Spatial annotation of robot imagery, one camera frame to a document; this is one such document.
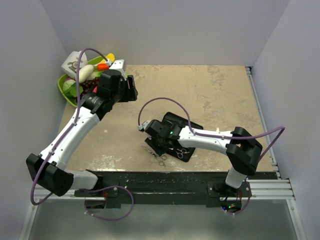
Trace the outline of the silver straight hair scissors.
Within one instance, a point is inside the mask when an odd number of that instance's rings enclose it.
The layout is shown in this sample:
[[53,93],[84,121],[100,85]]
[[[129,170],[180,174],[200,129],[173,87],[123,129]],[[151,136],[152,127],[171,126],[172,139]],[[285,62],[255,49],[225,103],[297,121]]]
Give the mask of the silver straight hair scissors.
[[146,150],[149,154],[151,154],[154,159],[158,162],[158,165],[161,167],[165,167],[166,163],[165,161],[168,159],[168,157],[163,154],[163,155],[158,155],[154,150],[152,150],[151,148],[148,148],[146,146],[143,146],[143,149]]

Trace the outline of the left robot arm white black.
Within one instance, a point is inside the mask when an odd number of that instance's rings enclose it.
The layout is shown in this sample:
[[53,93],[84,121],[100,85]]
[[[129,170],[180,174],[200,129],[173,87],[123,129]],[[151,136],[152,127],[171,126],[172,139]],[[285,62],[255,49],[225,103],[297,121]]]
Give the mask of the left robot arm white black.
[[97,85],[80,100],[80,108],[41,153],[31,153],[26,165],[34,183],[56,196],[63,196],[69,190],[86,189],[92,196],[99,196],[104,184],[90,171],[67,171],[68,162],[85,136],[116,103],[136,101],[138,91],[132,75],[123,77],[120,71],[104,71]]

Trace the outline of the silver thinning scissors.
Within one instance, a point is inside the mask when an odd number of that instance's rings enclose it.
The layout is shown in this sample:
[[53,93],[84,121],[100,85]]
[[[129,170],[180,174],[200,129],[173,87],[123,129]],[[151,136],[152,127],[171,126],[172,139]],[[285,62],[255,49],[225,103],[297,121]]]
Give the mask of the silver thinning scissors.
[[178,159],[183,159],[184,155],[189,154],[190,152],[187,151],[185,148],[181,148],[181,149],[176,149],[176,155]]

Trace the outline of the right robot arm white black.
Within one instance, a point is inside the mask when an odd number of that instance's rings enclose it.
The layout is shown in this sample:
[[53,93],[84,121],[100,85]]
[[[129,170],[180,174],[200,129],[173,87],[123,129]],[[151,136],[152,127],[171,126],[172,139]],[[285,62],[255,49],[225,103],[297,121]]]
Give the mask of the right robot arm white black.
[[223,192],[230,197],[240,190],[242,182],[256,173],[262,145],[242,127],[233,131],[209,131],[175,124],[173,121],[145,121],[140,130],[146,133],[146,144],[158,156],[169,154],[189,161],[195,149],[217,152],[228,157],[232,167],[223,183]]

